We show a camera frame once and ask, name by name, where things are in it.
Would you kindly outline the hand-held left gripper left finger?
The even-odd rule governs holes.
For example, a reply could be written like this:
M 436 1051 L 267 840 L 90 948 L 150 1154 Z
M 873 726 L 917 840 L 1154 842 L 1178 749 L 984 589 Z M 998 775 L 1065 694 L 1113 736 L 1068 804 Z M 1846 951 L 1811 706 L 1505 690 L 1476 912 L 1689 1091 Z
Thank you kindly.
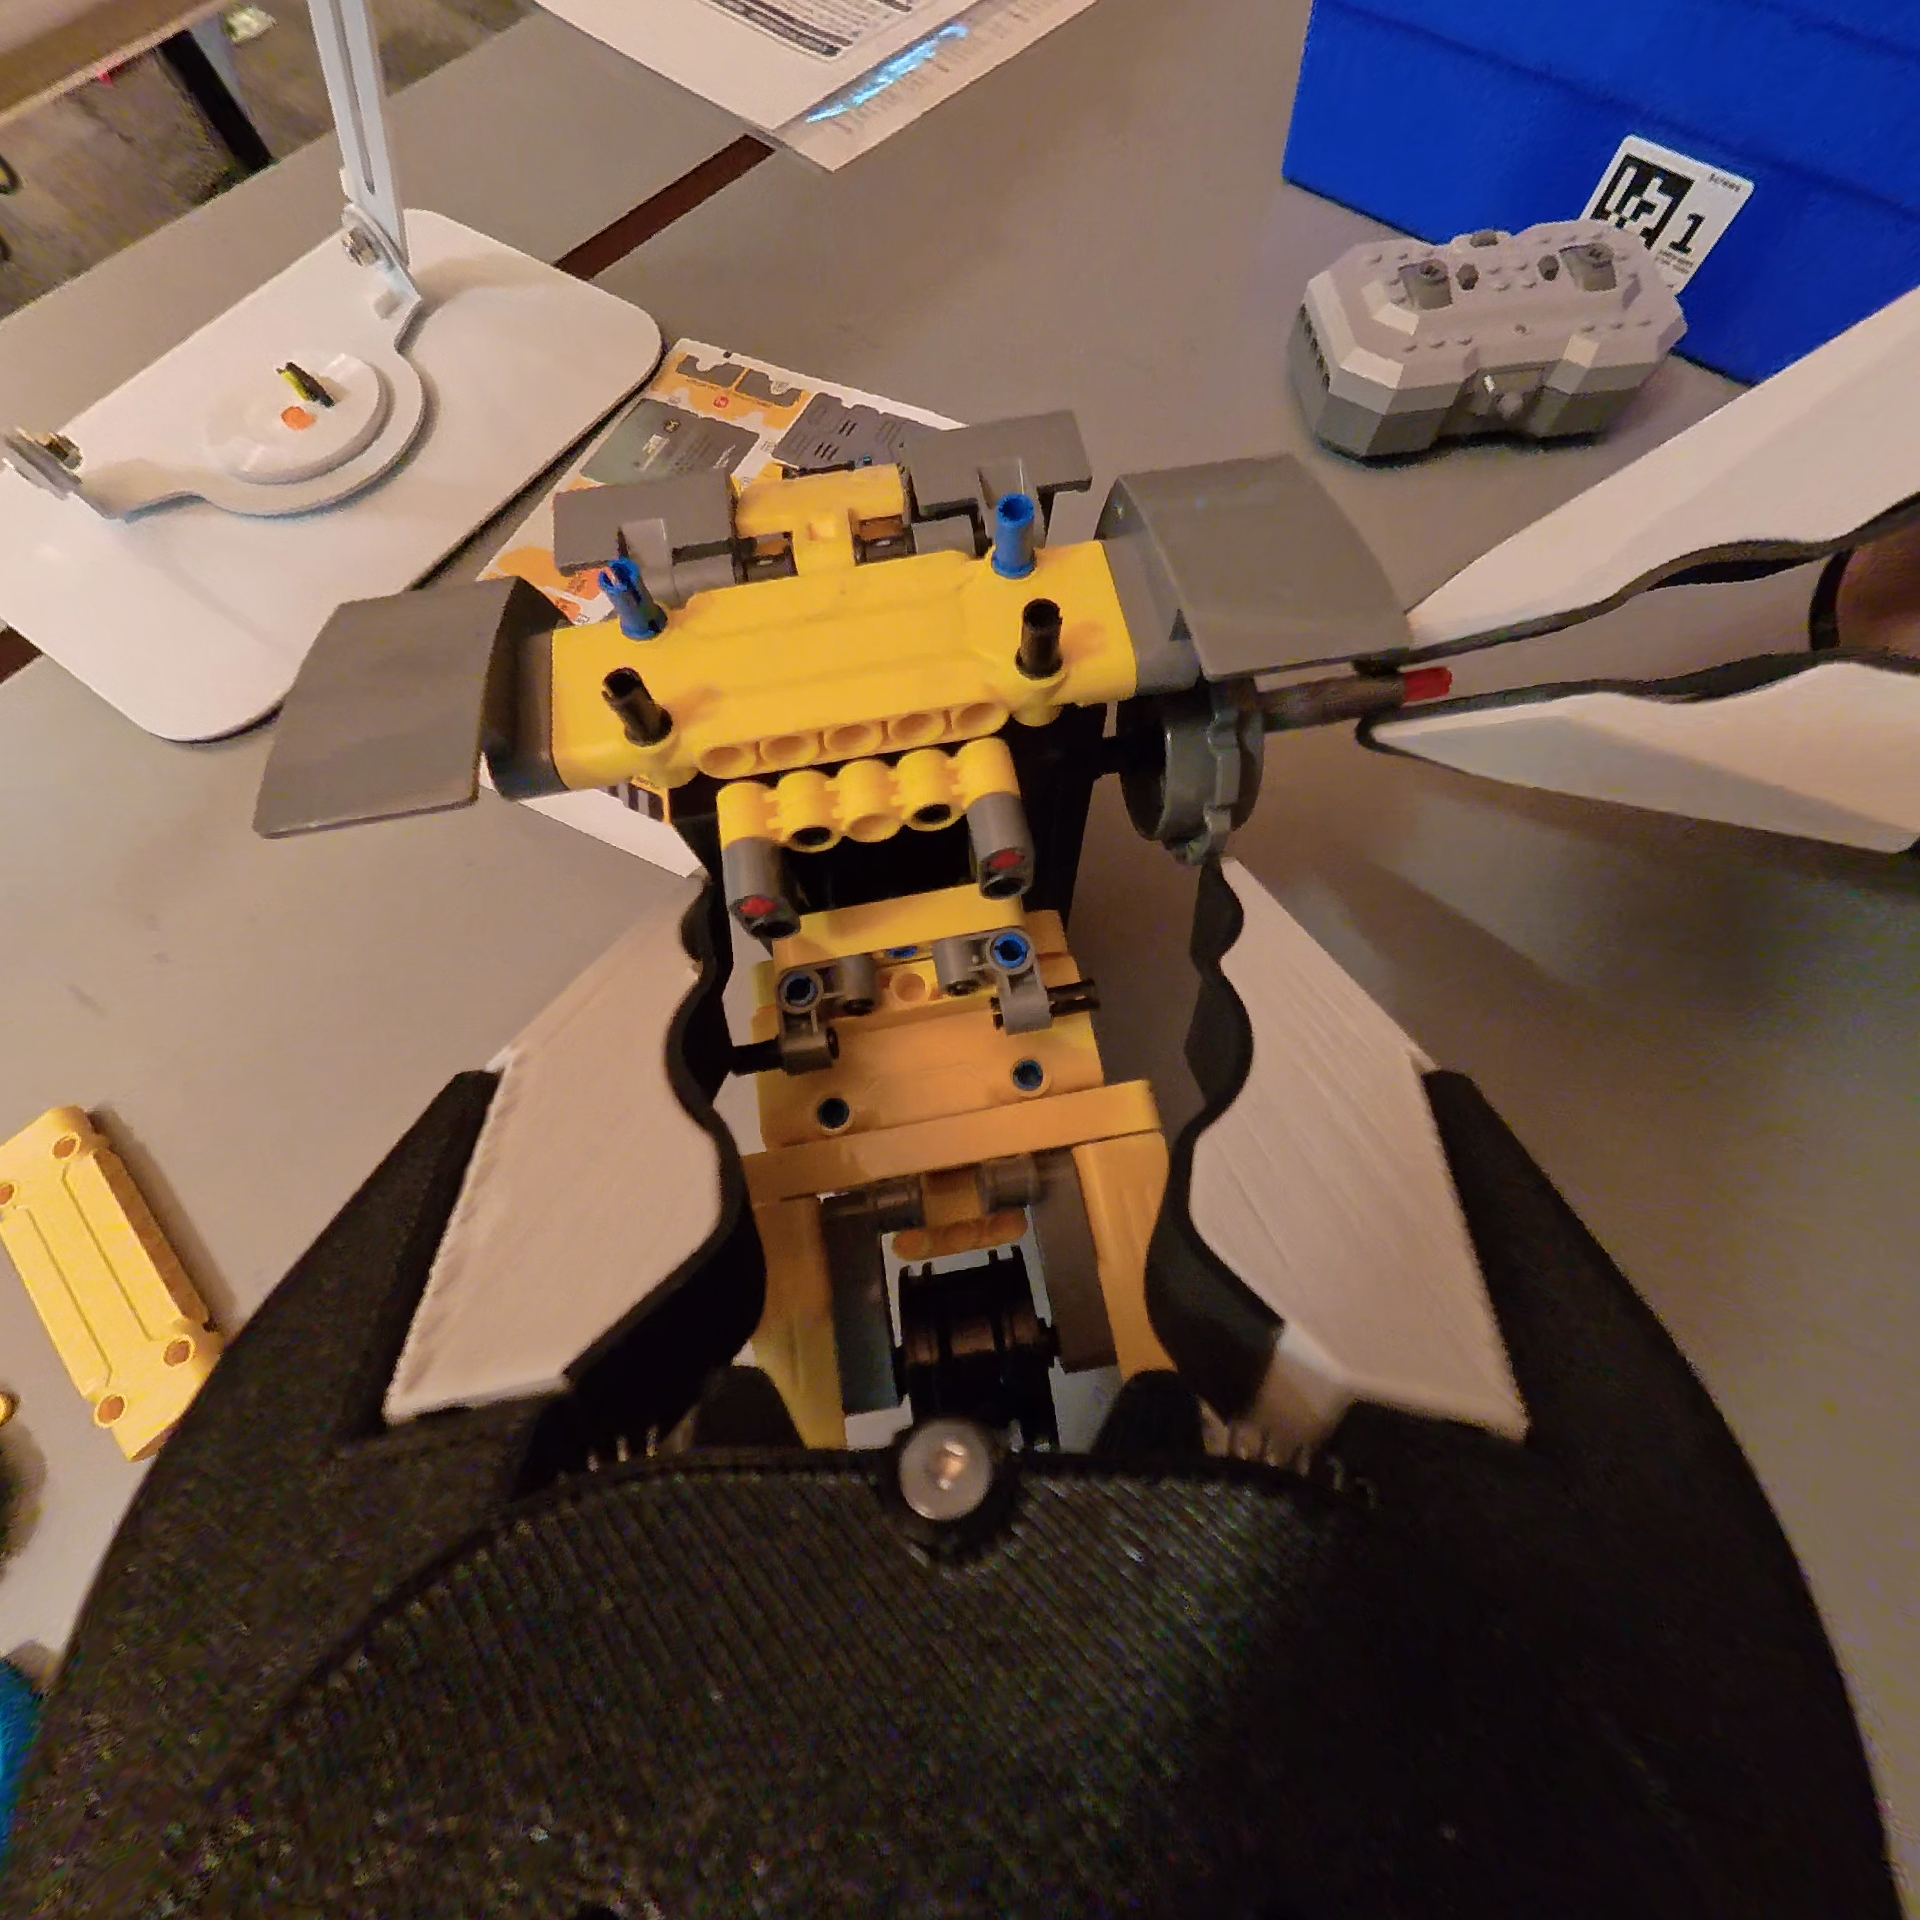
M 727 1073 L 701 876 L 672 881 L 500 1057 L 382 1415 L 573 1391 L 609 1427 L 672 1427 L 749 1340 L 763 1255 Z

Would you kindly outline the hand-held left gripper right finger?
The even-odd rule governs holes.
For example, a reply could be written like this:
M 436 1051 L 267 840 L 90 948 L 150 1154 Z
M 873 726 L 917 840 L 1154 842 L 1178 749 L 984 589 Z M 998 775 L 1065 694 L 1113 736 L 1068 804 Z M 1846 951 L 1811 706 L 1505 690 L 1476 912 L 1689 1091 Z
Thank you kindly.
M 1266 1449 L 1312 1449 L 1355 1403 L 1524 1437 L 1427 1057 L 1235 859 L 1192 925 L 1180 1132 L 1148 1242 L 1148 1322 Z

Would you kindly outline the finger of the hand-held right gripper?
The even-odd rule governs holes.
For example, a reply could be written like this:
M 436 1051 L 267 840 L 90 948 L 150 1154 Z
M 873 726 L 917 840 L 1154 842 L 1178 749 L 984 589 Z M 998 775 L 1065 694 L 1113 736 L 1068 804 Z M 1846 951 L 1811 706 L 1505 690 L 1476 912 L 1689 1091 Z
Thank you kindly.
M 1417 658 L 1542 637 L 1720 564 L 1802 564 L 1918 493 L 1918 292 L 1464 566 L 1408 614 Z
M 1889 655 L 1423 705 L 1365 724 L 1362 740 L 1487 781 L 1842 847 L 1918 838 L 1918 668 Z

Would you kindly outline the grey toy axle red tip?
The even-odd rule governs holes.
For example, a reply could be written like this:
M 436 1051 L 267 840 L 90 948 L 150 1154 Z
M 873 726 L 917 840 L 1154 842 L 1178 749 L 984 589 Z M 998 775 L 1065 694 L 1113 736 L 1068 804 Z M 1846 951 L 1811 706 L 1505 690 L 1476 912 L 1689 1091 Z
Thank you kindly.
M 1369 670 L 1283 686 L 1257 696 L 1266 732 L 1307 730 L 1336 724 L 1366 724 L 1408 705 L 1423 705 L 1453 690 L 1445 666 Z

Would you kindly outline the grey toy gear wheel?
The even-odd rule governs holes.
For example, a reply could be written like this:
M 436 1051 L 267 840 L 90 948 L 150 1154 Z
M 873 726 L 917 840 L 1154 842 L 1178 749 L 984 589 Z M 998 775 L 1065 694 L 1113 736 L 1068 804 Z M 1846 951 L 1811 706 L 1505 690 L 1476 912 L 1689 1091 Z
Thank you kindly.
M 1221 853 L 1257 802 L 1263 732 L 1235 686 L 1193 686 L 1161 705 L 1161 821 L 1156 838 L 1197 866 Z

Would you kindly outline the yellow toy brick vehicle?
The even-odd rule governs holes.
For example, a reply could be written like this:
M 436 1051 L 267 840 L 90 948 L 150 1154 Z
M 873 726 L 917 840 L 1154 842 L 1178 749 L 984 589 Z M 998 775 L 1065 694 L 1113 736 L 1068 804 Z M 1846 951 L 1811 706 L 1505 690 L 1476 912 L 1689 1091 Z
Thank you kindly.
M 904 508 L 909 558 L 740 582 L 749 513 Z M 808 1439 L 906 1399 L 1057 1434 L 1051 1367 L 1165 1367 L 1143 1299 L 1165 1137 L 1106 1083 L 1065 917 L 1092 786 L 1161 845 L 1161 705 L 1412 670 L 1373 553 L 1289 461 L 1119 479 L 1068 414 L 917 431 L 897 464 L 729 497 L 718 471 L 554 498 L 612 616 L 524 579 L 336 609 L 290 690 L 256 834 L 476 799 L 664 804 L 763 953 L 743 1160 L 757 1349 Z

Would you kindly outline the person's right hand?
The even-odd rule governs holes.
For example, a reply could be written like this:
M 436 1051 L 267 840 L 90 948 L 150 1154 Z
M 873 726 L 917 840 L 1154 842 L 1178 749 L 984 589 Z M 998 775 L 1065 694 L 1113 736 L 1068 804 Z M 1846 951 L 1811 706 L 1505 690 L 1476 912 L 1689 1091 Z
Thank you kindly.
M 1918 658 L 1918 530 L 1848 556 L 1836 577 L 1834 641 L 1842 651 Z

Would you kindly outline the white printed tag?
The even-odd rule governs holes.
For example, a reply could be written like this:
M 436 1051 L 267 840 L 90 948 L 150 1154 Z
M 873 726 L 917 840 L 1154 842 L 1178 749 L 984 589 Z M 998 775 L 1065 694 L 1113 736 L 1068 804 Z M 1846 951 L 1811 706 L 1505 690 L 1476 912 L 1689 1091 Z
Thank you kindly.
M 1751 183 L 1642 135 L 1620 140 L 1585 219 L 1638 242 L 1677 295 L 1751 195 Z

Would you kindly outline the light grey toy battery box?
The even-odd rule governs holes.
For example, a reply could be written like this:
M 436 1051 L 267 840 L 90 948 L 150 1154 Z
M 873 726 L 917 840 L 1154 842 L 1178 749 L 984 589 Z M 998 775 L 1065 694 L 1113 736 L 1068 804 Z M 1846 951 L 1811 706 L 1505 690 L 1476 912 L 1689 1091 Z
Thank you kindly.
M 1683 333 L 1645 250 L 1580 219 L 1365 242 L 1308 281 L 1286 365 L 1312 437 L 1380 461 L 1597 433 Z

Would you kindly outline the large blue plastic bin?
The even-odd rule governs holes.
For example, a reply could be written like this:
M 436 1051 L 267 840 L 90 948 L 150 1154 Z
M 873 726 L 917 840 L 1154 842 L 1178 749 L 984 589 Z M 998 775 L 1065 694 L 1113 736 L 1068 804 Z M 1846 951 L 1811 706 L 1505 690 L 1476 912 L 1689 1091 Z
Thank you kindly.
M 1582 219 L 1642 135 L 1751 183 L 1676 295 L 1766 379 L 1918 285 L 1915 3 L 1322 3 L 1283 173 L 1390 227 Z

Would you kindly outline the yellow toy panel piece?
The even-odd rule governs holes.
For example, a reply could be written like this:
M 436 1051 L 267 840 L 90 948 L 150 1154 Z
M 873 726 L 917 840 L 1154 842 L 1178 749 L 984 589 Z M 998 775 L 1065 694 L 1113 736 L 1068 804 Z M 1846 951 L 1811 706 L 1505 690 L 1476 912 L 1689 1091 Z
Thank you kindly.
M 156 1453 L 223 1337 L 85 1112 L 50 1108 L 5 1142 L 2 1237 L 92 1423 L 128 1461 Z

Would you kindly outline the blue curved toy piece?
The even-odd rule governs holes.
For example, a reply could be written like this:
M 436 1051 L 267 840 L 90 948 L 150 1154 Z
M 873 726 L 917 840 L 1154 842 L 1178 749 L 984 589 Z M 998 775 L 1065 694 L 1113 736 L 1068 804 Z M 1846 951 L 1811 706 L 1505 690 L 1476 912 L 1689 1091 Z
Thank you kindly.
M 2 1853 L 20 1794 L 24 1767 L 41 1728 L 42 1698 L 34 1678 L 11 1659 L 0 1665 L 0 1836 Z

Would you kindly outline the yellow grey sticker sheet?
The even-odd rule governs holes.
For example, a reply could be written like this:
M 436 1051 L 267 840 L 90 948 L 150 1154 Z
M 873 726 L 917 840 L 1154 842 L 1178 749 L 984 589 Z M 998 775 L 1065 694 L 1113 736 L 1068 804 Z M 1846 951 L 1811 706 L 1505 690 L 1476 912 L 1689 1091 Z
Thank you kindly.
M 897 464 L 915 427 L 953 428 L 954 420 L 725 347 L 678 341 L 639 398 L 537 498 L 478 574 L 528 582 L 566 623 L 609 617 L 601 579 L 608 564 L 564 566 L 554 556 L 557 497 L 718 471 L 733 498 L 757 498 L 774 482 L 813 471 Z M 749 531 L 733 540 L 734 579 L 909 558 L 904 508 L 873 508 L 875 491 L 863 482 L 836 482 L 827 493 L 847 498 L 849 508 L 808 508 L 795 531 L 751 508 Z

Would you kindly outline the white book stand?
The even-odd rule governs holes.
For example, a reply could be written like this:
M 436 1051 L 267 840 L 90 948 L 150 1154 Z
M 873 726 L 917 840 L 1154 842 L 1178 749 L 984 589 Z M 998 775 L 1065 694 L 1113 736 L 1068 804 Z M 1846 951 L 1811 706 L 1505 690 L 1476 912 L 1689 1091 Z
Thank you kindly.
M 631 305 L 402 210 L 363 6 L 308 6 L 342 236 L 73 416 L 5 433 L 2 617 L 134 726 L 237 732 L 655 370 Z

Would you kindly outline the printed paper sheet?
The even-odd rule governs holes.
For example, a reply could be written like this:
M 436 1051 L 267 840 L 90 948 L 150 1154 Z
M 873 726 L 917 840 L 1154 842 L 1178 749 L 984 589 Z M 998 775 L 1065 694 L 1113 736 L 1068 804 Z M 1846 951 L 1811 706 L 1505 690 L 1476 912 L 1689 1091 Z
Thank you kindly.
M 840 170 L 1083 3 L 546 3 L 759 135 Z

